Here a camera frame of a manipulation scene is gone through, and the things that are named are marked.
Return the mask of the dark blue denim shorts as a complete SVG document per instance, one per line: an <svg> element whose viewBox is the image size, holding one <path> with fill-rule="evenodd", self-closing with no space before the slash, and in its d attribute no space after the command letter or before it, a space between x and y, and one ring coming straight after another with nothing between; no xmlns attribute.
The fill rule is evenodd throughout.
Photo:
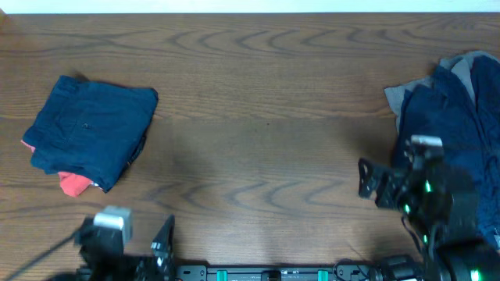
<svg viewBox="0 0 500 281"><path fill-rule="evenodd" d="M37 148L42 142L60 144L72 156L55 173L67 169L109 192L146 134L158 101L152 88L61 76L22 140Z"/></svg>

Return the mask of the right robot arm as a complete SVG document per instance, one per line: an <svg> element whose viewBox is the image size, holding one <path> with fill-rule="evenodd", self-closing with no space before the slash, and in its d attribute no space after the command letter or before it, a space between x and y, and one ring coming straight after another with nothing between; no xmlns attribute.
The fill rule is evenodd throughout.
<svg viewBox="0 0 500 281"><path fill-rule="evenodd" d="M392 169L358 162L359 196L400 212L421 262L407 255L385 258L370 280L497 280L499 253L477 226L479 197L471 177L441 159L417 160Z"/></svg>

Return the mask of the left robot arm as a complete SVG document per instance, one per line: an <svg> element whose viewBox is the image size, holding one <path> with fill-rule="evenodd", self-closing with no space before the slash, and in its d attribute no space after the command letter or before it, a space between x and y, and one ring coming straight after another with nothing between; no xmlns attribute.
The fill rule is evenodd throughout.
<svg viewBox="0 0 500 281"><path fill-rule="evenodd" d="M84 265L75 272L59 273L49 281L173 281L176 279L173 257L175 217L170 215L152 241L150 256L124 253L121 229L98 226L86 218L76 232Z"/></svg>

